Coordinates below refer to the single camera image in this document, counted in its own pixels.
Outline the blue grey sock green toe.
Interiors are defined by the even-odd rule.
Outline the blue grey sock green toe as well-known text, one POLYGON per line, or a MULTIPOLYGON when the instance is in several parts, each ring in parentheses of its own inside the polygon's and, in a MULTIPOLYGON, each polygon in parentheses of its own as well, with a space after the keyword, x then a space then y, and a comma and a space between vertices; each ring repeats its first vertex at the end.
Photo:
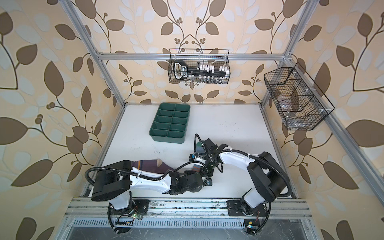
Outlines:
MULTIPOLYGON (((194 145, 195 145, 194 146, 194 154, 199 155, 200 158, 204 159, 205 161, 201 162, 201 163, 205 164, 206 160, 207 160, 207 155, 205 153, 204 148, 202 147, 202 143, 198 140, 195 140, 194 145)), ((204 166, 202 166, 201 164, 197 164, 197 163, 193 164, 193 169, 197 172, 200 172, 202 175, 206 175, 208 172, 204 166)))

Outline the purple sock beige toe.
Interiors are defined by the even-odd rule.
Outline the purple sock beige toe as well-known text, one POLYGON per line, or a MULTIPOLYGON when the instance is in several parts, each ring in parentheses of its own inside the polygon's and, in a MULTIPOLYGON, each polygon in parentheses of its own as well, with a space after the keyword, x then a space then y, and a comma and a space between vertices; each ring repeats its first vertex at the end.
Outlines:
POLYGON ((165 174, 167 171, 174 169, 165 164, 161 159, 156 160, 140 160, 132 162, 132 167, 149 173, 165 174))

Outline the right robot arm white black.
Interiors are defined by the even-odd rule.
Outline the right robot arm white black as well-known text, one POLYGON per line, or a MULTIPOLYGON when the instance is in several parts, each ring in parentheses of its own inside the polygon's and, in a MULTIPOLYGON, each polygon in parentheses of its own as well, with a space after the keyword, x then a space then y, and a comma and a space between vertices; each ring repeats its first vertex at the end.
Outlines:
POLYGON ((232 209, 243 216, 267 212, 264 204, 277 198, 290 197, 292 186, 287 173, 268 152, 259 155, 231 149, 228 145, 214 144, 211 139, 195 141, 194 159, 203 162, 203 176, 211 178, 214 169, 224 172, 223 165, 232 165, 249 174, 253 187, 248 190, 232 209))

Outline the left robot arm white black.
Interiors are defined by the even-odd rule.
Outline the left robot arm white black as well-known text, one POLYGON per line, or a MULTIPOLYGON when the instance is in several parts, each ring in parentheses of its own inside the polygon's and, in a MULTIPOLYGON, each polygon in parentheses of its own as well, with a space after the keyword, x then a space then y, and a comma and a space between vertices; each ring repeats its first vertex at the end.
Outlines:
POLYGON ((187 162, 164 174, 150 173, 123 160, 104 167, 93 167, 85 172, 85 178, 93 186, 91 200, 108 202, 114 210, 134 208, 131 189, 155 191, 177 196, 186 192, 199 192, 210 178, 207 166, 199 161, 187 162))

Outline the green divided plastic tray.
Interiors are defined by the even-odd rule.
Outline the green divided plastic tray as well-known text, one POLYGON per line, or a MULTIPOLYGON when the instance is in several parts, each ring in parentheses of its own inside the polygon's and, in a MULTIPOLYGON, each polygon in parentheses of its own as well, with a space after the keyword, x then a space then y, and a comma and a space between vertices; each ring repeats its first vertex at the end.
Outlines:
POLYGON ((155 142, 183 144, 186 137, 191 106, 161 103, 149 130, 155 142))

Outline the black tool in basket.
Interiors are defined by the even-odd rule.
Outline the black tool in basket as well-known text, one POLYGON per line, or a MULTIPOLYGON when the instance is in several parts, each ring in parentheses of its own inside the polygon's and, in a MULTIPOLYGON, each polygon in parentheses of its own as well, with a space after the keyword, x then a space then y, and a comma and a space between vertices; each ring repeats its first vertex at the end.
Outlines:
POLYGON ((171 66, 171 73, 174 74, 175 79, 177 80, 186 80, 186 79, 229 79, 230 78, 230 69, 227 66, 219 66, 202 64, 197 62, 194 66, 193 64, 187 64, 183 60, 176 60, 171 66))

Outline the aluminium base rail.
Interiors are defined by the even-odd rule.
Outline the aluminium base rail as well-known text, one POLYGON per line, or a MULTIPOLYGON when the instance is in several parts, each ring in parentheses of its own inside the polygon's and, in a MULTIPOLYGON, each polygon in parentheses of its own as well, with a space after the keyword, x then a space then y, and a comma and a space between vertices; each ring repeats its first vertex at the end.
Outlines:
POLYGON ((265 218, 273 220, 312 220, 305 200, 278 199, 261 205, 253 215, 240 211, 237 199, 175 199, 136 198, 137 207, 126 214, 112 212, 108 216, 108 203, 92 202, 89 198, 74 198, 65 218, 74 226, 109 227, 109 221, 122 228, 206 228, 243 229, 258 225, 265 218))

